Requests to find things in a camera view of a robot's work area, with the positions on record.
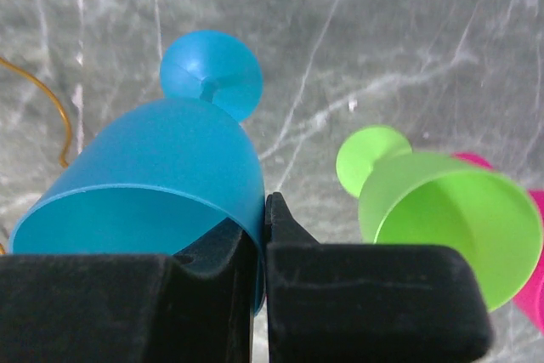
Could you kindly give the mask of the green wine glass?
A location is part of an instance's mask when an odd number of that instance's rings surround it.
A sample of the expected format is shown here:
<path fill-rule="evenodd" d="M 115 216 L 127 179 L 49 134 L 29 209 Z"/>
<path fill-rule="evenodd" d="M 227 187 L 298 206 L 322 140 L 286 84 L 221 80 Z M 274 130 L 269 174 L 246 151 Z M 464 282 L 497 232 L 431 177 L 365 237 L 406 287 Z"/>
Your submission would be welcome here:
<path fill-rule="evenodd" d="M 479 214 L 462 189 L 483 190 L 478 170 L 454 156 L 414 151 L 404 134 L 383 125 L 352 133 L 336 159 L 339 183 L 358 201 L 364 240 L 451 247 L 472 270 Z"/>

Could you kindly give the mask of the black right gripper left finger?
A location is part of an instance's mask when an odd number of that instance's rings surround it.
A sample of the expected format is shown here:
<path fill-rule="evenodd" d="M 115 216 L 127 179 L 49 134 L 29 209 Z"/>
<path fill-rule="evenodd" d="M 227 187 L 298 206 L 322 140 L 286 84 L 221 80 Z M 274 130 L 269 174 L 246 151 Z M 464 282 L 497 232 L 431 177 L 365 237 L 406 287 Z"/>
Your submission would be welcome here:
<path fill-rule="evenodd" d="M 1 359 L 247 362 L 256 266 L 230 220 L 173 256 L 4 256 Z"/>

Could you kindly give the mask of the pink wine glass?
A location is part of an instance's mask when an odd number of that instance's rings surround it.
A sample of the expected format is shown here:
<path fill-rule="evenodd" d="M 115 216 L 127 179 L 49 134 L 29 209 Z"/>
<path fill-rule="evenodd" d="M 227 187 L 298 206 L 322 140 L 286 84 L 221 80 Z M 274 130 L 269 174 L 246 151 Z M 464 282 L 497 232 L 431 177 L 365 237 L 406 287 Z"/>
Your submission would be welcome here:
<path fill-rule="evenodd" d="M 457 152 L 455 158 L 479 170 L 483 190 L 463 188 L 476 221 L 478 278 L 490 311 L 512 300 L 543 329 L 543 191 L 525 190 L 496 171 L 482 156 Z"/>

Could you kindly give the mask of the blue wine glass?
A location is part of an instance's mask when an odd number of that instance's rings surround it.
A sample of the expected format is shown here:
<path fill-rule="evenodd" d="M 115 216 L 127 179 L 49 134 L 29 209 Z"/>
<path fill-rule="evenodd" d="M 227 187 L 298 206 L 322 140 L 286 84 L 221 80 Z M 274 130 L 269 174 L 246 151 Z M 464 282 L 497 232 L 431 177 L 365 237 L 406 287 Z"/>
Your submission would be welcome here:
<path fill-rule="evenodd" d="M 106 126 L 15 225 L 12 254 L 173 255 L 225 219 L 264 248 L 264 176 L 242 127 L 264 76 L 221 31 L 163 55 L 163 97 Z"/>

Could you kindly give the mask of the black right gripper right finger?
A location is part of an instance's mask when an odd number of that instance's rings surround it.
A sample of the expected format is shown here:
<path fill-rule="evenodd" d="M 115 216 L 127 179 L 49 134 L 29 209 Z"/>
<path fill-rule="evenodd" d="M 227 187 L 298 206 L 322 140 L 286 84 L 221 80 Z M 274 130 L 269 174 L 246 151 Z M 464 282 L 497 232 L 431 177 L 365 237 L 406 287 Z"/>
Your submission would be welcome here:
<path fill-rule="evenodd" d="M 322 244 L 268 196 L 273 362 L 474 362 L 494 332 L 461 254 L 434 245 Z"/>

